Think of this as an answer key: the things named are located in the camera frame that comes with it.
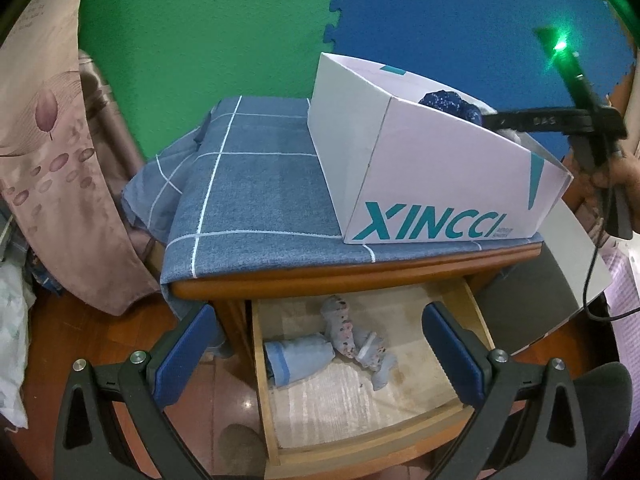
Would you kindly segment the person right hand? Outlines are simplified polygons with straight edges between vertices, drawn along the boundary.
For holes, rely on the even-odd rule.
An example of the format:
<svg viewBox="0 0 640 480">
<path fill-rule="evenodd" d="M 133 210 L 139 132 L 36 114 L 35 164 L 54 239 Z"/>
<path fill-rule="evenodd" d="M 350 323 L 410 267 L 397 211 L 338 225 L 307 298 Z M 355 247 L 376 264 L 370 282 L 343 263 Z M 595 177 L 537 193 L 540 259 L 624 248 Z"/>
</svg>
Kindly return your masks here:
<svg viewBox="0 0 640 480">
<path fill-rule="evenodd" d="M 589 178 L 596 188 L 607 188 L 610 184 L 621 185 L 626 194 L 631 226 L 639 233 L 640 226 L 640 169 L 639 159 L 631 152 L 612 156 L 608 163 L 596 170 Z"/>
</svg>

